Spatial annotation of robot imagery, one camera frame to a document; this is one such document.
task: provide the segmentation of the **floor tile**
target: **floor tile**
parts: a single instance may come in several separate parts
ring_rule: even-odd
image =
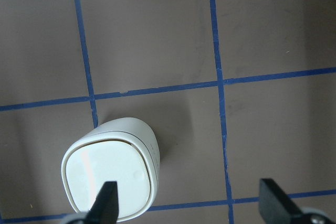
[[[196,207],[176,210],[149,211],[125,224],[227,224],[227,206]]]
[[[235,204],[234,218],[235,224],[245,224],[246,220],[253,224],[265,224],[259,214],[258,203]]]
[[[92,128],[88,102],[1,112],[2,218],[73,212],[60,164],[68,147]]]
[[[0,105],[88,95],[74,0],[0,5]]]
[[[209,0],[81,0],[95,93],[216,79]]]
[[[216,0],[225,78],[336,66],[336,0]]]
[[[335,189],[335,77],[226,86],[234,198],[257,196],[263,177],[275,179],[287,193]]]
[[[99,122],[135,117],[158,140],[161,166],[154,205],[225,199],[216,88],[97,101]]]
[[[299,198],[293,200],[300,208],[315,208],[323,211],[332,221],[336,221],[336,195]]]
[[[309,197],[300,198],[293,200],[298,207],[312,207],[315,209],[323,210],[328,217],[332,220],[336,220],[336,214],[334,211],[336,196],[320,196],[320,197]],[[254,224],[264,224],[259,210],[258,203],[246,203],[246,204],[236,204],[234,205],[234,216],[235,224],[245,224],[246,220]]]
[[[17,222],[19,224],[60,224],[61,219],[57,220],[39,220],[39,221],[28,221],[28,222]]]

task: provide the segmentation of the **grid line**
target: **grid line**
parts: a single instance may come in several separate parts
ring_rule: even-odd
[[[92,77],[91,77],[91,72],[90,72],[88,48],[86,46],[82,8],[81,8],[80,0],[74,0],[74,1],[75,1],[78,31],[79,31],[79,37],[80,37],[80,45],[81,45],[82,54],[83,54],[85,76],[86,76],[86,82],[88,86],[89,97],[90,97],[93,127],[96,128],[98,126],[97,106],[96,106],[96,100],[95,100],[95,95],[94,95],[95,93],[93,90]]]
[[[336,189],[322,190],[322,191],[308,191],[304,193],[294,193],[294,194],[287,194],[287,195],[292,199],[318,197],[318,196],[331,196],[331,195],[336,195]],[[238,199],[232,200],[233,205],[248,204],[248,203],[255,203],[255,202],[259,202],[258,197],[238,198]],[[174,209],[183,209],[183,208],[226,206],[226,205],[228,205],[228,200],[214,200],[214,201],[204,201],[204,202],[191,202],[191,203],[182,203],[182,204],[152,206],[149,208],[148,211],[164,211],[164,210],[174,210]],[[3,219],[3,223],[20,223],[20,222],[30,222],[30,221],[38,221],[38,220],[56,220],[56,219],[62,219],[66,215],[68,214]]]
[[[85,67],[89,96],[88,97],[53,99],[53,100],[47,100],[47,101],[38,101],[38,102],[30,102],[30,103],[22,103],[22,104],[14,104],[14,105],[5,105],[5,106],[0,106],[0,112],[8,111],[8,110],[35,108],[39,106],[50,106],[50,105],[90,101],[93,124],[94,124],[94,127],[97,127],[98,116],[97,116],[96,100],[111,99],[111,98],[117,98],[117,97],[127,97],[127,96],[142,95],[142,94],[173,92],[173,91],[180,91],[180,90],[187,90],[187,89],[218,87],[219,110],[220,110],[219,114],[220,114],[220,120],[221,120],[220,122],[221,122],[221,127],[222,127],[223,155],[224,155],[224,166],[225,166],[226,194],[227,194],[228,199],[218,200],[218,201],[183,203],[183,204],[174,204],[174,205],[165,205],[165,206],[152,206],[149,209],[149,211],[228,205],[229,223],[233,224],[234,223],[233,204],[258,202],[259,198],[250,197],[250,198],[232,199],[232,191],[231,191],[231,187],[229,183],[229,177],[228,177],[228,171],[227,171],[227,158],[226,158],[226,141],[227,141],[226,131],[227,129],[226,129],[226,117],[225,117],[224,86],[237,84],[237,83],[248,83],[248,82],[257,82],[257,81],[286,79],[286,78],[313,76],[313,75],[319,75],[319,74],[336,73],[336,67],[276,73],[276,74],[265,74],[265,75],[241,77],[241,78],[223,79],[222,65],[221,65],[221,61],[220,61],[221,59],[220,59],[220,54],[219,54],[216,2],[215,0],[210,0],[217,81],[190,83],[190,84],[182,84],[182,85],[167,86],[167,87],[160,87],[160,88],[132,90],[126,93],[113,92],[113,93],[105,93],[105,94],[95,94],[94,89],[93,89],[93,84],[92,84],[92,77],[90,73],[89,56],[88,56],[87,45],[86,45],[85,29],[84,29],[84,23],[83,23],[83,17],[82,17],[81,4],[80,4],[80,0],[74,0],[74,1],[75,1],[75,7],[76,7],[78,29],[79,29],[79,35],[80,35],[82,56],[83,56],[83,62],[84,62],[84,67]],[[305,198],[305,197],[316,197],[316,196],[326,196],[326,195],[336,195],[336,189],[335,190],[312,191],[312,192],[306,192],[306,193],[294,193],[294,194],[289,194],[288,196],[291,198]],[[60,215],[49,215],[49,216],[13,218],[13,219],[2,219],[0,215],[0,224],[61,219],[66,215],[67,214],[60,214]]]
[[[265,74],[261,76],[230,78],[230,79],[224,79],[223,85],[235,85],[238,83],[271,81],[271,80],[278,80],[278,79],[291,79],[291,78],[296,78],[296,77],[316,76],[316,75],[331,74],[331,73],[336,73],[336,67],[275,73],[275,74]],[[216,87],[216,86],[217,86],[217,81],[208,81],[208,82],[188,83],[188,84],[181,84],[181,85],[174,85],[174,86],[165,86],[165,87],[159,87],[159,88],[137,89],[137,90],[130,90],[128,92],[123,92],[123,93],[111,92],[111,93],[95,94],[94,97],[95,97],[95,100],[101,100],[101,99],[129,97],[129,96],[143,95],[143,94],[174,92],[174,91],[181,91],[181,90],[187,90],[187,89],[209,88],[209,87]],[[28,102],[28,103],[20,103],[20,104],[2,105],[0,106],[0,112],[8,111],[8,110],[29,109],[29,108],[35,108],[35,107],[40,107],[40,106],[85,102],[85,101],[90,101],[90,97],[73,97],[73,98],[54,99],[54,100]]]
[[[224,158],[224,176],[225,176],[225,189],[226,197],[228,202],[228,218],[229,224],[234,224],[234,213],[232,205],[232,190],[228,173],[228,163],[227,163],[227,128],[226,128],[226,115],[225,115],[225,94],[224,94],[224,82],[223,82],[223,71],[221,63],[221,55],[219,53],[219,37],[218,37],[218,27],[217,27],[217,14],[216,14],[216,0],[210,1],[210,14],[211,14],[211,26],[212,26],[212,36],[214,43],[214,54],[215,54],[215,65],[217,72],[217,86],[218,86],[218,96],[219,96],[219,116],[220,116],[220,126],[222,130],[222,146],[223,146],[223,158]]]

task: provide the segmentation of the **brown tile floor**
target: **brown tile floor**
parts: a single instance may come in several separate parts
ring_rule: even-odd
[[[127,223],[229,223],[231,207],[230,224],[262,223],[256,202],[230,200],[257,197],[261,177],[288,193],[336,189],[336,0],[216,0],[225,79],[331,68],[245,79],[219,99],[210,0],[80,2],[91,103],[74,0],[0,0],[2,222],[73,212],[60,162],[92,130],[95,107],[99,124],[137,117],[158,139],[156,211]],[[335,199],[295,202],[336,220]]]

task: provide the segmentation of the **white rounded container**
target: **white rounded container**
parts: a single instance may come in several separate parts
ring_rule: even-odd
[[[76,212],[90,210],[106,181],[117,181],[118,221],[133,219],[154,202],[160,153],[152,129],[136,118],[116,119],[72,144],[61,165],[63,185]]]

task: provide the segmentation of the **blue tape line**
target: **blue tape line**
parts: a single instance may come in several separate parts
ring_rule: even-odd
[[[167,87],[160,87],[160,88],[131,90],[125,93],[114,92],[114,93],[96,94],[94,97],[96,100],[100,100],[100,99],[108,99],[108,98],[130,97],[133,95],[154,94],[154,93],[180,91],[180,90],[187,90],[187,89],[208,88],[208,87],[216,87],[216,86],[217,86],[217,81],[208,81],[208,82],[190,83],[190,84],[167,86]]]
[[[262,76],[232,78],[232,79],[224,80],[224,85],[254,82],[254,81],[277,80],[277,79],[294,78],[294,77],[302,77],[302,76],[315,76],[318,74],[326,74],[326,73],[336,73],[336,67],[311,69],[311,70],[286,72],[286,73],[265,74]]]
[[[66,215],[68,214],[22,217],[22,218],[15,218],[15,219],[3,219],[3,223],[19,223],[19,222],[41,221],[41,220],[58,220],[58,219],[64,218]]]
[[[258,197],[242,198],[242,199],[234,199],[233,204],[252,203],[258,201],[259,201]]]
[[[309,191],[309,192],[306,192],[306,193],[288,194],[288,196],[292,199],[297,199],[297,198],[335,195],[335,194],[336,194],[336,190],[333,189],[333,190]]]
[[[211,207],[211,206],[222,206],[222,205],[227,205],[227,200],[182,203],[182,204],[165,205],[165,206],[152,206],[148,209],[148,211],[162,211],[162,210],[172,210],[172,209],[181,209],[181,208]]]
[[[0,111],[30,109],[30,108],[41,107],[41,106],[51,106],[51,105],[67,104],[67,103],[75,103],[75,102],[87,102],[89,100],[90,100],[89,97],[73,97],[73,98],[64,98],[64,99],[54,99],[54,100],[48,100],[48,101],[13,104],[13,105],[0,106]]]
[[[77,23],[78,23],[80,44],[81,44],[82,54],[83,54],[86,82],[87,82],[87,85],[88,85],[88,91],[89,91],[89,97],[90,97],[93,127],[96,128],[98,126],[97,107],[96,107],[96,101],[95,101],[95,95],[94,95],[95,93],[94,93],[94,90],[93,90],[92,77],[91,77],[91,72],[90,72],[89,54],[88,54],[88,48],[86,46],[84,21],[83,21],[82,8],[81,8],[81,5],[80,5],[80,0],[75,0],[75,7],[76,7],[76,15],[77,15]]]
[[[231,184],[230,184],[230,179],[229,179],[229,174],[228,174],[228,163],[227,163],[227,153],[226,153],[227,130],[226,130],[226,115],[225,115],[225,95],[224,95],[222,64],[220,61],[221,55],[219,54],[216,0],[210,0],[210,12],[211,12],[212,35],[213,35],[213,42],[214,42],[215,65],[216,65],[217,81],[218,81],[219,114],[220,114],[220,120],[221,120],[220,124],[222,128],[225,185],[226,185],[226,197],[228,200],[228,217],[229,217],[229,224],[234,224],[232,189],[231,189]]]
[[[288,194],[290,198],[307,198],[307,197],[328,196],[328,195],[336,195],[336,189]],[[240,198],[240,199],[232,199],[231,204],[254,203],[258,201],[259,201],[258,197]],[[194,207],[224,206],[228,204],[229,204],[228,200],[215,200],[215,201],[182,203],[182,204],[163,205],[163,206],[152,206],[148,209],[148,211],[162,211],[162,210],[173,210],[173,209],[194,208]],[[68,214],[22,217],[22,218],[15,218],[15,219],[3,219],[2,221],[3,223],[19,223],[19,222],[38,221],[38,220],[55,220],[55,219],[61,219],[65,217],[66,215]]]

